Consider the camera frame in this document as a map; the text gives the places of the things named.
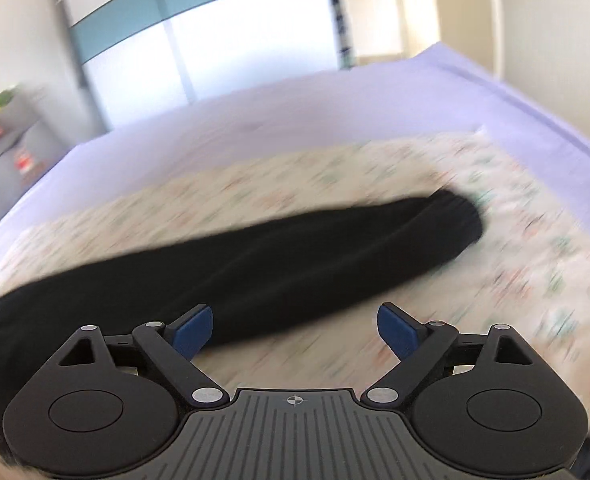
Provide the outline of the black pants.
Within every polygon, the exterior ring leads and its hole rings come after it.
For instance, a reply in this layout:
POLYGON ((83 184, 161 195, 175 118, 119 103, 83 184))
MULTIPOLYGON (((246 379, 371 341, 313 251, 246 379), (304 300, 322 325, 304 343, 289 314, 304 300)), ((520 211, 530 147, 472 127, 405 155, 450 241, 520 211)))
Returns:
POLYGON ((443 266, 482 232, 476 206, 440 190, 278 218, 22 285, 0 297, 0 431, 11 399, 79 327, 123 335, 206 304, 215 346, 283 332, 443 266))

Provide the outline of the floral cream blanket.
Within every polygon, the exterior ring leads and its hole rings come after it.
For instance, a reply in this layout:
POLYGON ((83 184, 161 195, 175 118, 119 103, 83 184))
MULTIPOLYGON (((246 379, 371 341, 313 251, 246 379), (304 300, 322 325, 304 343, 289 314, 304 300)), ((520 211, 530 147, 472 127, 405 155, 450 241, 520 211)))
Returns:
POLYGON ((480 133, 34 226, 0 254, 0 479, 590 479, 590 235, 480 133))

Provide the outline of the lavender bed sheet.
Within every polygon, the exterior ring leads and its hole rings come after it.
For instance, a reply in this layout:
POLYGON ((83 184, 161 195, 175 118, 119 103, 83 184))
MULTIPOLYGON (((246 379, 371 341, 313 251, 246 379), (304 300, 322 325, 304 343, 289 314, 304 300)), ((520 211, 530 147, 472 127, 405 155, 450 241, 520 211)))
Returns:
POLYGON ((30 226, 189 171, 339 143, 485 130, 590 232, 590 141, 443 44, 409 60, 286 79, 135 122, 73 148, 0 221, 30 226))

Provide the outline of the grey Pooh cushion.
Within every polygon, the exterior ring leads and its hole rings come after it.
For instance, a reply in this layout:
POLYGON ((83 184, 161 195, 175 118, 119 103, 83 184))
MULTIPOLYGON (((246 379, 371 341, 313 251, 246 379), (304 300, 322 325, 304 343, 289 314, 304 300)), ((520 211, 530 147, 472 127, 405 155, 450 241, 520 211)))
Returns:
POLYGON ((0 220, 70 146, 17 94, 0 110, 0 220))

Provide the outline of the white sliding wardrobe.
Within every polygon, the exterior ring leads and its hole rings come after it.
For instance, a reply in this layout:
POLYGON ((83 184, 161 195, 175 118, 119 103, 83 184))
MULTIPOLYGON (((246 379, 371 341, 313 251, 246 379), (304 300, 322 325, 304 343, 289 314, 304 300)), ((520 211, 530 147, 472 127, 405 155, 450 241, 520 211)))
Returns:
POLYGON ((106 127, 338 70, 333 0, 63 0, 106 127))

